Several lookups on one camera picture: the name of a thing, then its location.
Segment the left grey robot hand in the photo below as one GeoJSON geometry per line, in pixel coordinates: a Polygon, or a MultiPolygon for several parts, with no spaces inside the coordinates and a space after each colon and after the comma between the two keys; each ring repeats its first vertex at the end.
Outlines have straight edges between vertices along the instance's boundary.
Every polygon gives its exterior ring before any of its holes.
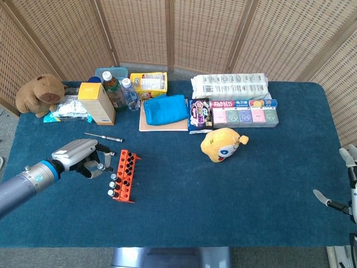
{"type": "Polygon", "coordinates": [[[78,139],[52,153],[49,163],[57,174],[65,171],[76,171],[82,176],[93,179],[106,171],[113,173],[110,166],[112,152],[109,147],[100,144],[96,139],[78,139]]]}

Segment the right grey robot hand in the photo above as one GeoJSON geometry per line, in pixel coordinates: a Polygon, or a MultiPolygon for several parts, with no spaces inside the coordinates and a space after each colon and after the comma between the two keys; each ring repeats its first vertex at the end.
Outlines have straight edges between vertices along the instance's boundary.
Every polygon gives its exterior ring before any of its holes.
{"type": "Polygon", "coordinates": [[[344,205],[339,202],[326,198],[319,190],[314,189],[315,197],[324,205],[334,208],[344,214],[352,217],[352,221],[356,223],[356,146],[348,145],[348,149],[340,148],[339,153],[345,161],[348,170],[349,185],[351,189],[351,205],[344,205]]]}

